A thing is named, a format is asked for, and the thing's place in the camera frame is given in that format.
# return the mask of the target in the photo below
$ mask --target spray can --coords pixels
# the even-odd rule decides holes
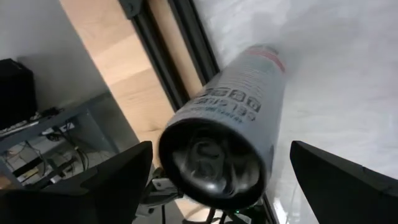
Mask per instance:
[[[204,205],[255,204],[271,177],[285,88],[278,52],[254,45],[178,110],[159,141],[170,180]]]

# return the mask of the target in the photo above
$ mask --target black metal rail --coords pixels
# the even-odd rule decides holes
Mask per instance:
[[[119,0],[131,20],[174,111],[189,100],[177,68],[167,50],[146,0]]]
[[[192,0],[169,0],[175,20],[202,85],[219,71],[211,45]]]

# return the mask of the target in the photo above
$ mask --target white wall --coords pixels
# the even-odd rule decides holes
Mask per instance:
[[[0,59],[9,57],[35,73],[40,109],[107,90],[57,0],[0,0]]]

